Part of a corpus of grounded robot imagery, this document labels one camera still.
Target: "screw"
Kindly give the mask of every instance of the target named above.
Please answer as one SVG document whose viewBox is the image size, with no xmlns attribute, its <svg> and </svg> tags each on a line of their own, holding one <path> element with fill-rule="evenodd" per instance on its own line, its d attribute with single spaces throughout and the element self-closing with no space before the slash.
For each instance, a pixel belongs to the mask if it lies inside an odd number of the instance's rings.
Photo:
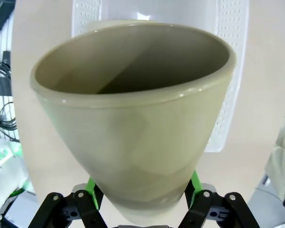
<svg viewBox="0 0 285 228">
<path fill-rule="evenodd" d="M 231 200 L 236 200 L 236 196 L 235 196 L 235 195 L 230 195 L 230 196 L 229 196 L 229 199 L 231 199 Z"/>
<path fill-rule="evenodd" d="M 204 192 L 204 197 L 209 197 L 210 196 L 210 193 L 209 192 Z"/>
</svg>

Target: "metal rack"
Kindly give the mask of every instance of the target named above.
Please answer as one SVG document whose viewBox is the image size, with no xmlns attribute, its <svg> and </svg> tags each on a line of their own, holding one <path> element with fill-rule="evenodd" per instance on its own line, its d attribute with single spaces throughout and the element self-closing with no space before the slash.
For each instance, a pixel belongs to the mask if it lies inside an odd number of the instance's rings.
<svg viewBox="0 0 285 228">
<path fill-rule="evenodd" d="M 0 62 L 2 62 L 2 55 L 3 51 L 11 51 L 11 39 L 12 39 L 12 28 L 13 28 L 13 13 L 5 23 L 5 25 L 2 28 L 2 31 L 0 32 Z M 0 111 L 2 110 L 3 106 L 4 111 L 3 115 L 5 116 L 6 120 L 11 120 L 15 117 L 15 110 L 14 110 L 14 104 L 13 97 L 12 96 L 0 96 Z M 5 134 L 9 135 L 12 138 L 15 138 L 19 140 L 19 134 L 18 131 L 7 131 L 2 130 Z M 0 138 L 4 140 L 10 140 L 10 138 L 5 135 L 3 132 L 0 131 Z"/>
</svg>

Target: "black cable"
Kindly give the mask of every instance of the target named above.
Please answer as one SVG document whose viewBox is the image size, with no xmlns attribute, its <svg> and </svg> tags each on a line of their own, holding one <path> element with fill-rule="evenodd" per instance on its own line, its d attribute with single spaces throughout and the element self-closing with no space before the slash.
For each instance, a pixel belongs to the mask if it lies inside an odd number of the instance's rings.
<svg viewBox="0 0 285 228">
<path fill-rule="evenodd" d="M 0 62 L 0 85 L 1 85 L 1 88 L 2 88 L 2 93 L 4 94 L 4 90 L 6 89 L 7 90 L 7 94 L 11 94 L 11 71 L 10 71 L 10 67 L 3 63 L 3 62 Z M 6 83 L 6 88 L 3 87 L 3 84 L 1 82 L 1 79 L 2 78 L 6 78 L 8 79 L 8 83 Z M 11 112 L 9 111 L 10 113 L 10 120 L 6 120 L 6 106 L 13 104 L 13 102 L 10 102 L 8 101 L 7 103 L 5 103 L 5 100 L 4 100 L 4 96 L 2 96 L 2 103 L 4 104 L 3 107 L 0 109 L 0 132 L 4 135 L 4 137 L 8 137 L 8 139 L 10 141 L 13 141 L 13 142 L 20 142 L 18 139 L 16 139 L 16 136 L 15 136 L 15 130 L 17 129 L 17 122 L 16 122 L 16 118 L 12 118 L 11 116 Z M 7 134 L 5 131 L 13 131 L 14 133 L 14 137 L 10 136 L 9 134 Z"/>
</svg>

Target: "beige flower pot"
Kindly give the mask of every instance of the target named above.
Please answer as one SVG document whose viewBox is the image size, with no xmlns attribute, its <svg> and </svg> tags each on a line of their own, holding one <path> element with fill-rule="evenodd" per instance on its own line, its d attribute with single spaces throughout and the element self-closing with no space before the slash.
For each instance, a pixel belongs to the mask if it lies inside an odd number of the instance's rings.
<svg viewBox="0 0 285 228">
<path fill-rule="evenodd" d="M 56 47 L 32 70 L 31 86 L 107 198 L 124 215 L 156 214 L 182 196 L 235 62 L 205 31 L 137 23 Z"/>
</svg>

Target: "cable bundle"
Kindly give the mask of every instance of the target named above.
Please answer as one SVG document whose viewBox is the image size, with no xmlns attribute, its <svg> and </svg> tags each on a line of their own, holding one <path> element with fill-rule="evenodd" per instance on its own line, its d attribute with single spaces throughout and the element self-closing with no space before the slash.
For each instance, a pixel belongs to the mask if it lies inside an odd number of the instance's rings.
<svg viewBox="0 0 285 228">
<path fill-rule="evenodd" d="M 0 85 L 1 85 L 2 91 L 6 89 L 9 93 L 11 93 L 11 83 L 10 83 L 11 77 L 10 76 L 11 76 L 10 67 L 5 63 L 0 62 L 0 79 L 7 78 L 9 81 L 9 83 L 7 83 L 8 85 L 7 88 L 3 87 L 3 83 L 1 82 L 1 80 L 0 80 Z M 6 117 L 5 109 L 8 105 L 11 105 L 13 102 L 8 101 L 7 103 L 5 103 L 4 96 L 2 96 L 2 103 L 4 105 L 0 110 L 0 132 L 3 133 L 5 136 L 7 136 L 11 141 L 19 142 L 19 140 L 15 138 L 15 134 L 14 134 L 14 137 L 12 137 L 4 131 L 4 130 L 14 131 L 17 129 L 16 118 L 11 117 L 10 120 L 7 120 L 7 117 Z"/>
</svg>

